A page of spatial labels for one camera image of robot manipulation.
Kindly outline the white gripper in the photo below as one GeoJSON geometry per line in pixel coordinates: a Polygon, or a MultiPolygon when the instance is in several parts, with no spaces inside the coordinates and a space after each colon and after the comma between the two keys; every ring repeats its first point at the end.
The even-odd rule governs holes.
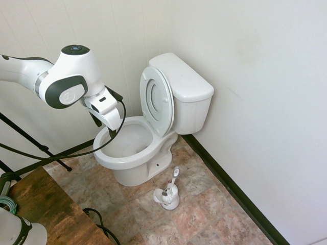
{"type": "Polygon", "coordinates": [[[99,128],[102,123],[108,128],[110,138],[114,138],[114,130],[121,124],[121,118],[117,106],[117,100],[104,87],[96,95],[84,96],[83,106],[89,111],[94,123],[99,128]]]}

